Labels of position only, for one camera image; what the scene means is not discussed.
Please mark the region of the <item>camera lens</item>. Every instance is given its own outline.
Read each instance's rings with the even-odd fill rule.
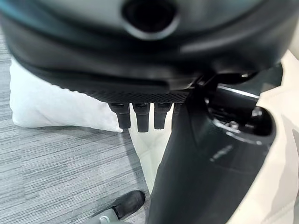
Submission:
[[[164,0],[134,0],[123,7],[122,15],[132,28],[150,35],[167,30],[177,11]]]

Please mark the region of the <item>white pillow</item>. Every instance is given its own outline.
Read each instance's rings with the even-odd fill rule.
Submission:
[[[10,67],[10,107],[21,127],[84,126],[121,132],[107,103],[51,85],[27,71],[14,58]]]

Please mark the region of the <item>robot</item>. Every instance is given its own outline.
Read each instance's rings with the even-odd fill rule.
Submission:
[[[9,50],[36,76],[109,103],[120,128],[150,104],[172,133],[148,224],[225,224],[275,139],[256,103],[281,85],[298,0],[1,0]]]

